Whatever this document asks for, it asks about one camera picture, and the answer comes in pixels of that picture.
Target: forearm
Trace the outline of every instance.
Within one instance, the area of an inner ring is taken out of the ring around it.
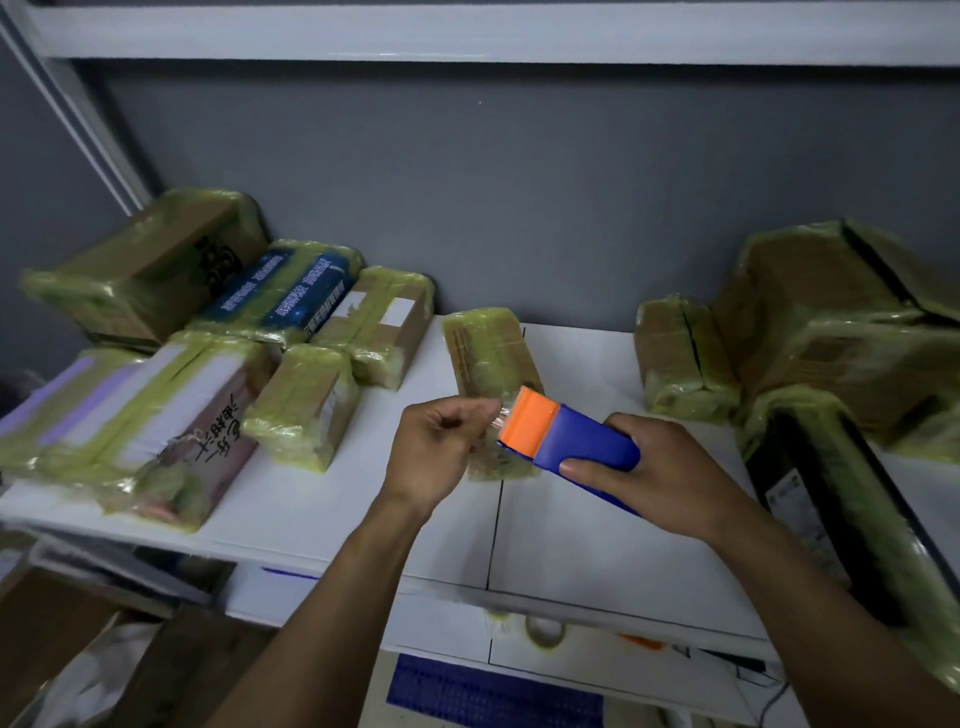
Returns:
[[[425,518],[401,499],[378,497],[207,728],[356,725],[396,586]]]
[[[711,545],[753,602],[814,728],[960,724],[960,699],[758,506]]]

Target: wrapped package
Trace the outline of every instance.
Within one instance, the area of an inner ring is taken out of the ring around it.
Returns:
[[[960,582],[834,395],[762,395],[742,447],[760,503],[960,692]]]
[[[26,271],[21,286],[94,342],[154,352],[266,246],[251,198],[172,189],[57,268]]]
[[[300,344],[283,355],[247,411],[243,432],[276,462],[325,473],[358,401],[360,386],[346,353]]]
[[[739,406],[740,384],[702,303],[680,296],[642,303],[634,348],[650,412],[723,423]]]
[[[960,377],[907,413],[883,444],[907,457],[960,464]]]
[[[748,238],[712,310],[745,398],[809,384],[871,435],[960,370],[957,288],[850,221]]]
[[[279,353],[324,324],[363,266],[352,248],[277,240],[189,327],[246,336]]]
[[[39,466],[108,512],[196,530],[256,447],[240,424],[272,369],[249,339],[182,331],[47,449]]]
[[[433,293],[427,276],[367,268],[310,343],[348,353],[361,384],[396,391],[430,326]]]
[[[516,316],[507,308],[475,308],[444,318],[444,340],[466,397],[493,397],[513,402],[521,386],[544,394],[540,374]],[[536,475],[533,463],[496,443],[490,428],[486,441],[470,455],[470,480],[513,480]]]
[[[0,471],[13,476],[35,472],[40,453],[133,374],[143,358],[109,347],[80,352],[73,364],[0,420]]]

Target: purple stripe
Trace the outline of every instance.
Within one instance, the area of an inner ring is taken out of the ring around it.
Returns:
[[[128,364],[125,367],[121,367],[100,382],[94,388],[94,390],[86,396],[86,399],[77,407],[75,407],[72,412],[60,420],[56,425],[52,426],[50,429],[40,435],[40,437],[37,439],[37,442],[45,448],[48,445],[58,443],[63,438],[63,435],[73,429],[74,425],[90,414],[94,407],[112,394],[113,390],[123,384],[123,382],[125,382],[127,378],[133,374],[134,371],[136,371],[138,366],[140,365]]]
[[[8,435],[15,429],[19,429],[21,426],[26,424],[31,416],[33,416],[34,410],[50,399],[50,396],[57,392],[64,384],[70,381],[70,379],[82,374],[91,366],[93,366],[92,356],[85,356],[82,359],[77,359],[77,361],[36,390],[26,399],[26,401],[22,402],[19,407],[14,409],[13,412],[7,415],[3,420],[0,420],[0,437]]]

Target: lower shelf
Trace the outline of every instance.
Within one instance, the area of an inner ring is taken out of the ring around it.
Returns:
[[[241,564],[224,594],[231,617],[281,626],[316,584],[294,574]],[[721,661],[698,650],[651,650],[590,627],[568,625],[559,645],[527,636],[524,617],[492,616],[479,607],[398,595],[383,649],[493,670],[564,687],[601,692],[751,725],[755,717]]]

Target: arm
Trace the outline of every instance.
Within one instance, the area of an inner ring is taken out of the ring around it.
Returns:
[[[357,724],[407,554],[499,407],[452,397],[404,410],[367,516],[206,728]]]
[[[960,725],[960,697],[820,572],[682,425],[622,414],[607,424],[640,447],[636,469],[568,460],[564,475],[716,551],[763,620],[811,726]]]

